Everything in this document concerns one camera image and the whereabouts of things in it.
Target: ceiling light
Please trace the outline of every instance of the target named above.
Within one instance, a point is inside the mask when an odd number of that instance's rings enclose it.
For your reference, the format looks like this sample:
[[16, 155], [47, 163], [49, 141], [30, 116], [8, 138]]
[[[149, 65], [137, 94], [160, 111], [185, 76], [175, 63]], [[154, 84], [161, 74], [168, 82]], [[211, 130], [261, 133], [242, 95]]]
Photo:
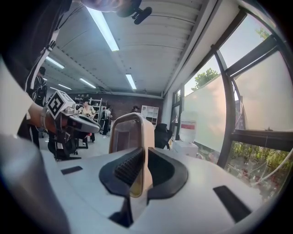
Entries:
[[127, 80], [129, 81], [129, 84], [131, 85], [132, 89], [136, 90], [136, 85], [134, 84], [132, 76], [130, 74], [126, 74], [126, 77], [127, 77]]
[[64, 86], [64, 85], [61, 85], [61, 84], [58, 84], [58, 85], [61, 86], [61, 87], [63, 87], [63, 88], [66, 88], [66, 89], [71, 90], [71, 88], [68, 88], [68, 87], [66, 87], [66, 86]]
[[[53, 89], [53, 90], [58, 90], [58, 89], [56, 89], [56, 88], [53, 88], [53, 87], [50, 87], [51, 89]], [[59, 90], [60, 91], [60, 90]]]
[[49, 62], [55, 64], [57, 67], [60, 67], [61, 69], [64, 68], [64, 66], [62, 66], [60, 63], [56, 62], [54, 59], [50, 58], [49, 56], [46, 57], [46, 60], [48, 60]]
[[91, 86], [92, 88], [96, 88], [95, 86], [93, 86], [92, 84], [88, 83], [86, 80], [84, 80], [83, 78], [80, 78], [80, 80], [83, 82], [83, 83], [86, 83], [88, 86]]
[[102, 14], [102, 12], [94, 10], [92, 8], [87, 7], [88, 12], [91, 14], [93, 20], [95, 21], [96, 25], [98, 26], [99, 30], [101, 31], [102, 35], [104, 36], [106, 42], [108, 43], [110, 49], [112, 51], [119, 50], [119, 47], [107, 25], [107, 22]]

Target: water bottle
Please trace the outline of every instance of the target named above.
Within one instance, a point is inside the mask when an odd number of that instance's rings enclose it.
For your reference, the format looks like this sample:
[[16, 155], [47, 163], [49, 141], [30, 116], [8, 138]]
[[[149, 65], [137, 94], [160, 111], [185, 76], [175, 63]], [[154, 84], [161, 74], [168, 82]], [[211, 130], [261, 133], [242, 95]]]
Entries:
[[192, 143], [196, 133], [196, 112], [183, 111], [180, 121], [180, 140], [186, 143]]

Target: black pants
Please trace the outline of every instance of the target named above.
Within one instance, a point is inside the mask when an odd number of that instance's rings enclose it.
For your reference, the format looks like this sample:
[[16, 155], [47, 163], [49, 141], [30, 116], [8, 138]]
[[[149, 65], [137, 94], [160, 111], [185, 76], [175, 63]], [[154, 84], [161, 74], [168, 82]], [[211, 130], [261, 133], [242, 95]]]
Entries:
[[[92, 133], [92, 135], [90, 136], [90, 138], [91, 138], [91, 141], [95, 141], [95, 134], [94, 133]], [[82, 140], [82, 142], [87, 142], [87, 137], [86, 138], [84, 138], [83, 140]]]
[[104, 124], [104, 130], [103, 130], [103, 134], [102, 135], [106, 135], [108, 132], [108, 125], [109, 125], [109, 119], [105, 120], [105, 124]]
[[38, 148], [40, 148], [40, 143], [38, 141], [38, 130], [37, 130], [36, 126], [31, 125], [31, 124], [28, 125], [28, 130], [30, 128], [32, 129], [33, 142]]

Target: sky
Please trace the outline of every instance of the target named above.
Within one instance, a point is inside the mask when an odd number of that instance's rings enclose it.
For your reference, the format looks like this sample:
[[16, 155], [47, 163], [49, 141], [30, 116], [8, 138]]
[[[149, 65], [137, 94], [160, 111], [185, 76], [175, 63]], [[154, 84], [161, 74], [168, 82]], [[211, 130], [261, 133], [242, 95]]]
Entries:
[[[261, 27], [265, 28], [254, 17], [247, 15], [231, 37], [220, 48], [220, 52], [224, 57], [227, 67], [233, 65], [263, 41], [255, 31]], [[215, 56], [211, 57], [211, 59], [197, 73], [203, 73], [209, 68], [220, 73]], [[191, 88], [195, 87], [196, 84], [194, 77], [191, 78], [184, 87], [185, 96], [193, 92]]]

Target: black and white marker cube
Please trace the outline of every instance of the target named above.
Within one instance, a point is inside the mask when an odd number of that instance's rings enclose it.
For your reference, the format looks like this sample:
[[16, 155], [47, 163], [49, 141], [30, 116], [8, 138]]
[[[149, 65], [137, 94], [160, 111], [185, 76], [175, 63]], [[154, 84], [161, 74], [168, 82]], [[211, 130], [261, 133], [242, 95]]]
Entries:
[[67, 107], [72, 107], [74, 104], [75, 102], [67, 93], [57, 90], [48, 102], [47, 108], [53, 118], [56, 119], [61, 111], [64, 111]]

